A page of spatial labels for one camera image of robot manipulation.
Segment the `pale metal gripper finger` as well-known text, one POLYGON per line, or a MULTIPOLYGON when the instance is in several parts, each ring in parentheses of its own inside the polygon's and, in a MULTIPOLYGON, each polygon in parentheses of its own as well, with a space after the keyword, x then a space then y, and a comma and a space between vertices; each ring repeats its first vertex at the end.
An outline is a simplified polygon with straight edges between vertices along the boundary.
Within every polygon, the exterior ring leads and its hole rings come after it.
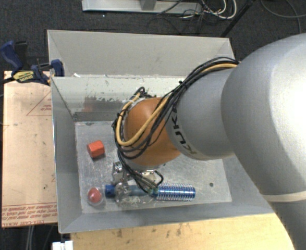
POLYGON ((113 162, 112 182, 121 182, 124 177, 123 165, 120 161, 113 162))

